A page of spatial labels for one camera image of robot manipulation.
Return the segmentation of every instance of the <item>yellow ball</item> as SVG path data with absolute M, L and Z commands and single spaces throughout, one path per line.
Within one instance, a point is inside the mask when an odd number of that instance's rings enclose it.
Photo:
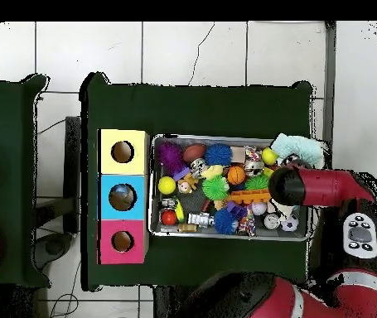
M 160 178 L 157 188 L 162 194 L 169 195 L 175 191 L 176 182 L 170 176 L 164 176 Z
M 274 165 L 277 161 L 278 155 L 270 147 L 264 148 L 262 151 L 262 160 L 268 166 Z

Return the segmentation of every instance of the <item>yellow duck toy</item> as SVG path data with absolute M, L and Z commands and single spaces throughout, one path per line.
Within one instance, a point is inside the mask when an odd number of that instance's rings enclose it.
M 211 179 L 214 176 L 220 176 L 224 172 L 224 167 L 221 165 L 213 165 L 201 173 L 201 176 L 206 179 Z

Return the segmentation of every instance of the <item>shape sorter box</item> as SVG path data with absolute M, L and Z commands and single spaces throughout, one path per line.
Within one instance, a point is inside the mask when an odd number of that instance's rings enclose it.
M 148 173 L 149 141 L 144 131 L 101 129 L 101 174 L 145 175 Z M 126 143 L 132 152 L 130 161 L 119 163 L 114 158 L 114 147 Z
M 125 162 L 119 162 L 114 150 L 122 143 L 131 152 Z M 143 131 L 100 130 L 99 264 L 143 263 L 147 254 L 148 143 L 149 136 Z M 125 188 L 132 191 L 133 201 L 129 208 L 117 210 L 113 197 Z M 130 239 L 124 251 L 116 248 L 116 235 Z

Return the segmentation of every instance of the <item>green spiky ball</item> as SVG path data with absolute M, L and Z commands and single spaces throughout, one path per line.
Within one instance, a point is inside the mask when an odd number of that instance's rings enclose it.
M 230 186 L 223 176 L 214 176 L 203 181 L 203 192 L 208 199 L 224 200 L 228 197 Z
M 269 184 L 269 178 L 266 175 L 261 174 L 260 176 L 254 176 L 249 178 L 245 182 L 245 189 L 246 190 L 259 190 L 259 189 L 267 189 Z

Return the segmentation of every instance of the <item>circular hole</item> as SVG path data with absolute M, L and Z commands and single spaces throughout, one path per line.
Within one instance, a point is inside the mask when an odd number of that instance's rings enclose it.
M 112 147 L 112 158 L 118 163 L 128 163 L 133 159 L 133 146 L 130 142 L 116 142 Z
M 113 234 L 112 245 L 116 251 L 126 253 L 133 246 L 133 236 L 127 231 L 120 231 Z
M 128 211 L 137 201 L 137 194 L 129 184 L 117 184 L 109 193 L 109 203 L 117 211 Z

